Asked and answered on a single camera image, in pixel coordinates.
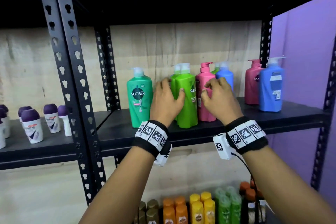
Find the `deodorant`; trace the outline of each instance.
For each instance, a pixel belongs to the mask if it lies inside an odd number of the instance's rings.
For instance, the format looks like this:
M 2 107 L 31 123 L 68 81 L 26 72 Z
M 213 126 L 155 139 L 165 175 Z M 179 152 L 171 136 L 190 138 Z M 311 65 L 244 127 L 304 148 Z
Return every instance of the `deodorant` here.
M 4 134 L 5 128 L 3 127 L 3 122 L 0 120 L 0 149 L 6 146 L 6 138 Z
M 43 132 L 39 113 L 35 109 L 22 112 L 21 115 L 24 131 L 31 144 L 43 140 Z
M 19 120 L 20 120 L 20 123 L 21 123 L 21 126 L 23 127 L 23 129 L 25 129 L 25 128 L 24 128 L 24 126 L 22 124 L 22 119 L 21 119 L 22 112 L 26 111 L 26 110 L 30 110 L 30 109 L 32 109 L 32 107 L 30 105 L 28 105 L 28 106 L 22 106 L 22 107 L 19 108 L 19 110 L 17 112 L 17 114 L 19 115 Z
M 11 127 L 10 127 L 9 118 L 7 116 L 5 109 L 0 108 L 0 119 L 3 122 L 4 137 L 8 138 L 11 136 Z
M 65 105 L 60 105 L 58 107 L 58 116 L 63 120 L 65 136 L 71 136 L 68 109 Z
M 55 104 L 47 104 L 43 108 L 43 113 L 49 131 L 51 133 L 57 133 L 61 131 L 60 119 L 58 118 L 57 106 Z

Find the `person's right hand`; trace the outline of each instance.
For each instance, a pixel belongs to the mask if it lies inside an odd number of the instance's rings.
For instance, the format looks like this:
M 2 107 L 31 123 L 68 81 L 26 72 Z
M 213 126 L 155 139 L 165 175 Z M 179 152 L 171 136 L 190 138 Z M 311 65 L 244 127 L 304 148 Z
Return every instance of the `person's right hand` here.
M 205 84 L 205 87 L 212 89 L 212 96 L 209 98 L 207 90 L 203 89 L 201 97 L 204 106 L 224 125 L 243 116 L 238 100 L 225 78 L 211 79 Z

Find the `purple wall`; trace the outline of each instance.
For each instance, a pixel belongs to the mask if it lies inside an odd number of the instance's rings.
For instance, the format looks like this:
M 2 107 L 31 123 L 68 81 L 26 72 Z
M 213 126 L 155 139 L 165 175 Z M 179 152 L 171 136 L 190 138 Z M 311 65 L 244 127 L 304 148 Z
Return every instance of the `purple wall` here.
M 270 56 L 286 56 L 282 62 L 285 100 L 323 107 L 335 33 L 336 0 L 313 0 L 273 19 Z M 272 140 L 276 153 L 308 184 L 318 132 L 282 133 Z M 332 153 L 336 153 L 335 119 L 320 192 L 336 209 L 336 157 Z

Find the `shelving unit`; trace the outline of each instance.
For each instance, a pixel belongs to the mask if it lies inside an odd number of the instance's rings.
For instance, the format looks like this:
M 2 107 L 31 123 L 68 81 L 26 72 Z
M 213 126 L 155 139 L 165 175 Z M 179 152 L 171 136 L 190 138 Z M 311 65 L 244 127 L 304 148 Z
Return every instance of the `shelving unit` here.
M 6 20 L 2 21 L 2 27 L 48 26 L 69 118 L 76 120 L 71 124 L 72 138 L 52 135 L 41 143 L 29 145 L 23 132 L 15 132 L 11 143 L 0 150 L 0 169 L 77 160 L 89 204 L 106 181 L 102 157 L 114 155 L 116 165 L 120 163 L 134 135 L 128 110 L 120 110 L 110 25 L 262 20 L 260 58 L 265 67 L 270 51 L 272 18 L 310 0 L 0 1 L 6 7 L 3 9 Z M 95 28 L 106 112 L 94 113 L 92 110 L 77 26 Z M 311 181 L 317 190 L 335 104 L 335 64 L 336 55 L 332 55 L 323 110 L 284 102 L 280 113 L 262 113 L 257 107 L 247 106 L 242 98 L 239 99 L 244 114 L 257 120 L 269 134 L 320 128 Z M 13 121 L 14 128 L 19 125 L 18 121 Z M 198 126 L 186 130 L 172 124 L 169 130 L 172 144 L 177 147 L 210 142 L 214 135 L 223 131 L 223 126 L 219 121 L 200 122 Z

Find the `blue shampoo bottle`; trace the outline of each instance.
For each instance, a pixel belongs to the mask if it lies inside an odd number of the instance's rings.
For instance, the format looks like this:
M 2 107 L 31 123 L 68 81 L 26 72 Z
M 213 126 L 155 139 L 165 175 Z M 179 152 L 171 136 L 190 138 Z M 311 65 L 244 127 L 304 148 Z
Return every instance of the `blue shampoo bottle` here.
M 216 79 L 224 77 L 227 83 L 230 84 L 231 89 L 233 90 L 233 73 L 229 71 L 227 62 L 224 61 L 219 64 L 219 71 L 215 75 Z
M 269 58 L 267 68 L 259 74 L 259 109 L 264 112 L 279 112 L 282 107 L 282 81 L 284 69 L 278 60 L 285 57 Z

